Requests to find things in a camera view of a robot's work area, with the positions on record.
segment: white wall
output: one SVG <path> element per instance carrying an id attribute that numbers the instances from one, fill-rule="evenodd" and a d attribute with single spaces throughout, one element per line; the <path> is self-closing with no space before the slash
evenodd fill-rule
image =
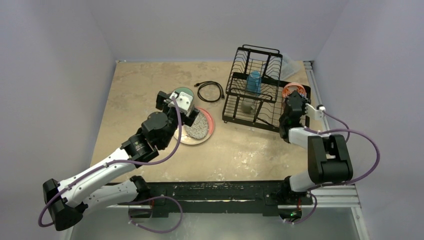
<path id="1" fill-rule="evenodd" d="M 116 59 L 232 60 L 254 44 L 314 59 L 348 0 L 88 0 Z"/>
<path id="2" fill-rule="evenodd" d="M 1 1 L 0 36 L 0 238 L 57 239 L 42 184 L 88 166 L 114 59 L 84 0 Z"/>
<path id="3" fill-rule="evenodd" d="M 313 65 L 328 112 L 380 147 L 380 165 L 357 184 L 374 240 L 423 239 L 423 9 L 422 0 L 350 0 Z M 359 137 L 348 147 L 363 173 L 375 152 Z"/>

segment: wooden table surface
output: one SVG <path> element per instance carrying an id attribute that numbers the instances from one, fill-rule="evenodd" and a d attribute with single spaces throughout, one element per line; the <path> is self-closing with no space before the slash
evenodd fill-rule
<path id="1" fill-rule="evenodd" d="M 286 81 L 309 85 L 303 64 L 299 64 L 302 69 Z M 225 89 L 231 66 L 232 62 L 117 63 L 91 165 L 119 148 L 150 113 L 157 111 L 159 91 L 170 93 L 178 87 L 188 87 L 195 93 L 195 106 L 209 111 L 214 119 L 212 136 L 199 145 L 181 144 L 168 161 L 142 166 L 113 182 L 123 182 L 134 175 L 142 175 L 147 182 L 282 180 L 306 170 L 305 149 L 284 142 L 276 132 L 224 123 L 224 100 L 207 103 L 197 98 L 195 83 L 216 81 Z M 205 87 L 202 93 L 210 99 L 219 96 L 215 86 Z M 310 125 L 321 129 L 320 122 L 311 120 Z M 169 147 L 152 161 L 167 156 L 175 143 L 172 139 Z"/>

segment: black cable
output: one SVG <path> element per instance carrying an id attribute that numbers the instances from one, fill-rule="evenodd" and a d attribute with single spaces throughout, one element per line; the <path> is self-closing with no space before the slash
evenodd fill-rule
<path id="1" fill-rule="evenodd" d="M 207 100 L 207 99 L 205 99 L 205 98 L 204 98 L 204 97 L 200 94 L 200 89 L 202 89 L 202 88 L 204 88 L 204 87 L 206 87 L 206 86 L 208 86 L 208 85 L 215 85 L 215 86 L 217 86 L 217 87 L 218 87 L 218 89 L 219 89 L 219 97 L 218 97 L 217 99 L 215 99 L 215 100 Z M 202 100 L 202 101 L 204 101 L 204 102 L 207 102 L 207 103 L 215 103 L 215 102 L 218 102 L 220 99 L 225 99 L 225 95 L 224 95 L 223 87 L 221 86 L 221 84 L 217 83 L 216 81 L 203 81 L 203 82 L 199 82 L 199 83 L 196 83 L 196 84 L 194 85 L 194 87 L 199 87 L 199 88 L 198 88 L 198 90 L 197 90 L 197 96 L 198 96 L 198 98 L 199 98 L 200 100 Z"/>

